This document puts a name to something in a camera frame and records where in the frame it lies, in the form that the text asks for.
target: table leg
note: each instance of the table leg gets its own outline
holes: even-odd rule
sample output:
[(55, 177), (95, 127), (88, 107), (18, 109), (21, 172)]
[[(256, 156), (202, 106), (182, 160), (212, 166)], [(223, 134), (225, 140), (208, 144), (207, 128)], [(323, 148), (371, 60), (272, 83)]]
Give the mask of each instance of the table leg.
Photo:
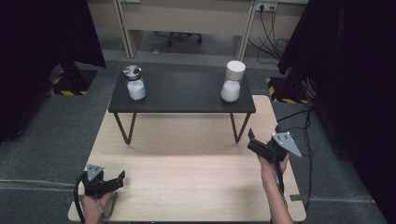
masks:
[(247, 116), (245, 117), (244, 124), (242, 125), (241, 131), (239, 132), (239, 134), (236, 133), (235, 121), (233, 120), (233, 113), (230, 113), (230, 117), (231, 117), (231, 124), (233, 125), (233, 137), (235, 138), (235, 142), (237, 143), (237, 142), (239, 142), (239, 140), (241, 140), (242, 133), (244, 133), (245, 127), (248, 124), (248, 119), (250, 118), (250, 113), (247, 113)]
[(124, 138), (125, 143), (127, 145), (131, 145), (132, 133), (134, 131), (134, 121), (136, 119), (136, 113), (134, 113), (134, 116), (132, 117), (132, 122), (131, 122), (131, 127), (129, 128), (128, 137), (126, 136), (126, 133), (125, 133), (123, 127), (122, 127), (119, 114), (118, 113), (114, 113), (114, 117), (116, 118), (116, 121), (119, 124), (120, 130), (121, 130), (121, 133), (122, 133), (122, 137)]

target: black curtain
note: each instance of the black curtain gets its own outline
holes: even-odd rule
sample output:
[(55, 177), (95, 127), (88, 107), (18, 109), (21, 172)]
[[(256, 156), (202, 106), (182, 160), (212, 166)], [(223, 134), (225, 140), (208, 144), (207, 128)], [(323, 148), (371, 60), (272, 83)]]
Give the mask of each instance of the black curtain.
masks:
[(388, 223), (396, 223), (395, 10), (386, 0), (311, 0), (278, 65), (317, 84), (336, 140)]
[(106, 67), (86, 1), (0, 3), (0, 143), (28, 121), (59, 63)]

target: light wood board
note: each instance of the light wood board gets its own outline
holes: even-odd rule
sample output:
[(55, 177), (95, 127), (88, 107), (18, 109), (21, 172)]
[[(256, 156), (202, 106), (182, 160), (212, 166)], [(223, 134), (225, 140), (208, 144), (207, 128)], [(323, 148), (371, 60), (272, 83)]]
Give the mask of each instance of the light wood board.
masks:
[[(268, 221), (260, 164), (247, 148), (248, 128), (257, 139), (269, 141), (276, 118), (268, 97), (253, 99), (257, 112), (239, 143), (229, 114), (137, 114), (127, 146), (114, 116), (106, 113), (87, 164), (105, 166), (105, 180), (125, 170), (110, 220)], [(240, 128), (245, 115), (234, 116)], [(120, 118), (129, 130), (132, 114)], [(290, 165), (284, 181), (291, 217), (304, 220), (303, 203), (290, 200), (299, 194)], [(68, 216), (79, 221), (74, 204)]]

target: metal lid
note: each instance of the metal lid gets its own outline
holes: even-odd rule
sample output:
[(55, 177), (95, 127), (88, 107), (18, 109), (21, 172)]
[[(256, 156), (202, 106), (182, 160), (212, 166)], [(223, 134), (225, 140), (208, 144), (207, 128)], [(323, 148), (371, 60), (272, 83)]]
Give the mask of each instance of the metal lid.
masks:
[(136, 65), (129, 65), (123, 70), (125, 79), (129, 81), (135, 81), (142, 77), (142, 69)]

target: white container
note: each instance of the white container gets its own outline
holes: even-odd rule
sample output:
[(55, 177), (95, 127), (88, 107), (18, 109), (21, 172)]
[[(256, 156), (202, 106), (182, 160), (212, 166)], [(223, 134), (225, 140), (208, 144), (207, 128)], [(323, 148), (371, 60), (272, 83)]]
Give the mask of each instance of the white container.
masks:
[(239, 61), (230, 61), (227, 63), (227, 70), (225, 72), (228, 79), (239, 81), (245, 74), (246, 66)]
[(225, 102), (233, 103), (238, 100), (245, 69), (245, 64), (239, 61), (227, 63), (224, 84), (221, 90), (221, 99)]
[(239, 81), (226, 80), (221, 90), (221, 99), (225, 102), (233, 103), (238, 100), (241, 84)]
[(135, 101), (146, 96), (145, 83), (141, 72), (142, 69), (136, 65), (130, 65), (123, 71), (129, 96)]

